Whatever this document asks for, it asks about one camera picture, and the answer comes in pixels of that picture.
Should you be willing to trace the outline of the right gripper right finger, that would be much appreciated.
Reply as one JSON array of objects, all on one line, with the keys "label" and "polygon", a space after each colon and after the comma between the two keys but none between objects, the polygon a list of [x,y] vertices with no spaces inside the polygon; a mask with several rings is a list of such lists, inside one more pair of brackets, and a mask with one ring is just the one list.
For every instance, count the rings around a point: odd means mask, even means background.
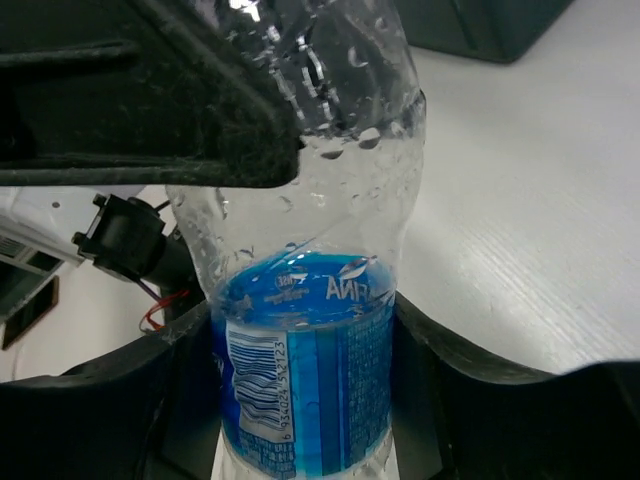
[{"label": "right gripper right finger", "polygon": [[639,365],[551,374],[396,300],[392,421],[403,479],[635,479]]}]

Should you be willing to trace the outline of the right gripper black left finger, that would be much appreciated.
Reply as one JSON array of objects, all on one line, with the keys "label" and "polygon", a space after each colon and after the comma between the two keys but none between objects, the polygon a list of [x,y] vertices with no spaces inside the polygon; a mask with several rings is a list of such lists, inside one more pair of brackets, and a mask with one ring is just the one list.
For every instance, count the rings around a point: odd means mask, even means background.
[{"label": "right gripper black left finger", "polygon": [[220,432],[210,315],[59,376],[1,386],[4,479],[209,479]]}]

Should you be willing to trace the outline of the clear bottle blue label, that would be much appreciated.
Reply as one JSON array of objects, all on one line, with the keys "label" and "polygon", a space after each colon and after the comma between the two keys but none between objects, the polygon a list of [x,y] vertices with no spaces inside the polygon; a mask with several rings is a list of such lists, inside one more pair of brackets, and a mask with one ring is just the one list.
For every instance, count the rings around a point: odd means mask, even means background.
[{"label": "clear bottle blue label", "polygon": [[224,479],[381,479],[426,99],[390,1],[199,1],[302,132],[274,189],[167,190],[211,310]]}]

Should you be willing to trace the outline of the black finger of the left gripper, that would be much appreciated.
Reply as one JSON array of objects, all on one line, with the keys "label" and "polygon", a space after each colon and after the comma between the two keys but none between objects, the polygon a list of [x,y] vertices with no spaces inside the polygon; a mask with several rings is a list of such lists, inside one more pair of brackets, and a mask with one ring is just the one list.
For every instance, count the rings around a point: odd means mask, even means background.
[{"label": "black finger of the left gripper", "polygon": [[290,105],[183,1],[5,1],[1,182],[274,188]]}]

